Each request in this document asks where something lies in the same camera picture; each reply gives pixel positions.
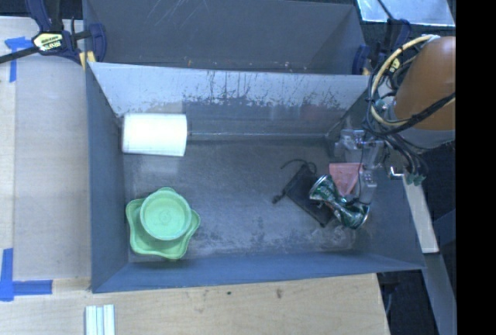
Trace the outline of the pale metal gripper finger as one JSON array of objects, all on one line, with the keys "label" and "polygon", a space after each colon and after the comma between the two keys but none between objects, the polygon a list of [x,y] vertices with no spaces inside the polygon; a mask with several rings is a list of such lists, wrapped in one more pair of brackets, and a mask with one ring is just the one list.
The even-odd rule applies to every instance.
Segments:
[{"label": "pale metal gripper finger", "polygon": [[369,205],[377,188],[377,182],[373,173],[361,173],[358,180],[360,203]]}]

